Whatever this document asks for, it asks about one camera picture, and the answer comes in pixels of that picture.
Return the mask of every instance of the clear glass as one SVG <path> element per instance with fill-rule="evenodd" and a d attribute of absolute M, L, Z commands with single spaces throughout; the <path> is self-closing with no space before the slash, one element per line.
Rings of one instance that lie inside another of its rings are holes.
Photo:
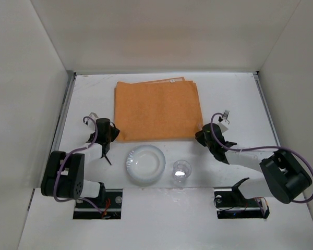
<path fill-rule="evenodd" d="M 191 174 L 191 166 L 185 160 L 178 160 L 173 166 L 173 178 L 176 181 L 185 181 Z"/>

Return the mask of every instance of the white table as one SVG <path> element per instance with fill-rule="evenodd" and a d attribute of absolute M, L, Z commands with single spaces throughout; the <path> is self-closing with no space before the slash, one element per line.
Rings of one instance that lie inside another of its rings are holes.
<path fill-rule="evenodd" d="M 138 82 L 184 76 L 197 83 L 204 123 L 213 113 L 229 109 L 227 140 L 247 146 L 275 145 L 262 100 L 251 73 L 163 73 L 78 76 L 60 150 L 81 146 L 92 131 L 82 123 L 91 111 L 113 119 L 113 88 L 117 81 Z M 137 145 L 152 144 L 166 157 L 157 183 L 140 188 L 131 182 L 125 159 Z M 217 220 L 213 186 L 233 185 L 261 174 L 214 160 L 194 140 L 112 143 L 113 165 L 97 160 L 85 178 L 107 188 L 124 188 L 122 219 L 72 220 L 74 202 L 56 203 L 36 190 L 19 249 L 313 249 L 313 222 L 306 205 L 284 205 L 269 198 L 271 215 L 262 219 Z M 192 165 L 187 182 L 171 178 L 174 161 Z"/>

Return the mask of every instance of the orange cloth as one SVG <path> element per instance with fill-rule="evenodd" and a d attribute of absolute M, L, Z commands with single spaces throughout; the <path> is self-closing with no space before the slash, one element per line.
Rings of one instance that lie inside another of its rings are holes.
<path fill-rule="evenodd" d="M 119 141 L 194 138 L 203 126 L 196 84 L 184 79 L 118 82 L 114 122 L 121 130 Z"/>

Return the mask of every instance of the plate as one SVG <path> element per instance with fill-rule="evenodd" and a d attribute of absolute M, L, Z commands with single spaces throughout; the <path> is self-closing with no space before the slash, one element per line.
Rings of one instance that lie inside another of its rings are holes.
<path fill-rule="evenodd" d="M 166 159 L 160 149 L 152 145 L 136 147 L 126 159 L 129 175 L 138 182 L 152 183 L 165 170 Z"/>

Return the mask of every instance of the white wall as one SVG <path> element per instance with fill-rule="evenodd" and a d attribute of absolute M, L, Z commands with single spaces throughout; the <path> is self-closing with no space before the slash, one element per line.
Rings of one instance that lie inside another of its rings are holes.
<path fill-rule="evenodd" d="M 17 249 L 66 71 L 29 0 L 0 0 L 0 249 Z"/>
<path fill-rule="evenodd" d="M 313 0 L 300 3 L 259 77 L 281 143 L 313 166 Z"/>
<path fill-rule="evenodd" d="M 31 0 L 68 70 L 261 68 L 299 0 Z"/>

